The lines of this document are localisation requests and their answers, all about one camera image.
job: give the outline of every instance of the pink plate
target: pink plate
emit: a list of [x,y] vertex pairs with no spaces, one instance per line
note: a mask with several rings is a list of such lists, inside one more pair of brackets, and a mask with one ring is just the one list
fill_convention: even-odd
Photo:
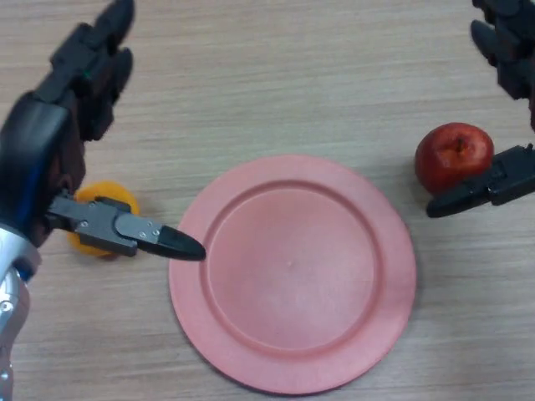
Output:
[[247,386],[338,387],[381,360],[409,319],[409,232],[341,165],[290,155],[239,166],[196,198],[180,229],[208,258],[171,262],[176,315],[197,350]]

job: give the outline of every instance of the apple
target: apple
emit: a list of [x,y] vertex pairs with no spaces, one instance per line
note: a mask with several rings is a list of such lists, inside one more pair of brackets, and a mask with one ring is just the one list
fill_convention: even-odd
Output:
[[474,125],[449,123],[433,129],[420,142],[415,173],[424,188],[437,195],[487,170],[493,156],[494,144],[485,131]]

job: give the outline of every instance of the wood grain surface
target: wood grain surface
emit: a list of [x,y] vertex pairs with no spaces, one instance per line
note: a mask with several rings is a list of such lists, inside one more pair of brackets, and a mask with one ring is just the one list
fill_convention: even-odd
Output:
[[[0,2],[0,113],[103,0]],[[533,400],[535,197],[432,221],[412,157],[439,124],[477,124],[497,150],[535,140],[526,102],[496,86],[472,46],[469,0],[138,0],[135,73],[116,123],[88,146],[86,183],[112,179],[176,225],[214,178],[263,155],[337,160],[372,180],[410,227],[419,292],[394,350],[362,378],[310,399]],[[13,352],[14,398],[262,400],[185,339],[167,263],[42,249]]]

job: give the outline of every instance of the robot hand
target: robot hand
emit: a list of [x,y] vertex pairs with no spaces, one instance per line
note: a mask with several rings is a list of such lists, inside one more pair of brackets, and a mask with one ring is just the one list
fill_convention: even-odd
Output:
[[13,106],[0,131],[0,400],[12,399],[11,349],[29,309],[26,282],[53,229],[82,244],[133,256],[203,260],[203,246],[169,226],[130,214],[116,200],[73,198],[85,176],[84,143],[100,140],[126,86],[132,53],[120,48],[133,0],[115,0],[90,26],[81,23],[51,58],[43,82]]
[[[515,100],[529,99],[535,130],[535,2],[472,0],[487,23],[474,21],[474,44],[492,67],[498,84]],[[494,156],[489,170],[470,177],[427,206],[429,217],[443,217],[488,202],[503,205],[535,191],[535,149],[514,146]]]

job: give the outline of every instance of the orange fruit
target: orange fruit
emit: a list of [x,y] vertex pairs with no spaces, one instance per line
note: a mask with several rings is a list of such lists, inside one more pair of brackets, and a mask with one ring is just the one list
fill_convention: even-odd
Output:
[[[105,196],[119,202],[127,203],[130,205],[130,213],[134,215],[140,214],[140,206],[138,205],[136,198],[126,188],[124,188],[124,186],[114,181],[96,182],[92,185],[82,188],[76,192],[76,194],[74,194],[75,200],[82,203],[94,201],[94,199],[99,196]],[[93,246],[83,245],[80,242],[78,234],[76,233],[68,233],[68,239],[75,249],[81,253],[84,253],[85,255],[98,257],[113,255],[113,252],[104,251]]]

